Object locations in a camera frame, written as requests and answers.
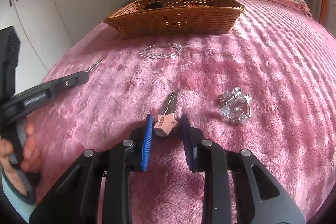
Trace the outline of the person's left hand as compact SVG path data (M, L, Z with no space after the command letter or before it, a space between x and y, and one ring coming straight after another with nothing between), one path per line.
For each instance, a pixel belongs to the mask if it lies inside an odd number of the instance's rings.
M1 167L19 197L32 197L33 188L39 184L41 164L33 123L21 123L1 133Z

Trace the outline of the grey sleeve forearm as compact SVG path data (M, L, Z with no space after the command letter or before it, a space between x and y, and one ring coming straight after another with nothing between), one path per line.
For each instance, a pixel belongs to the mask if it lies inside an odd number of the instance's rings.
M21 194L1 169L1 202L6 210L14 214L16 221L29 223L29 218L37 207L35 192L24 196Z

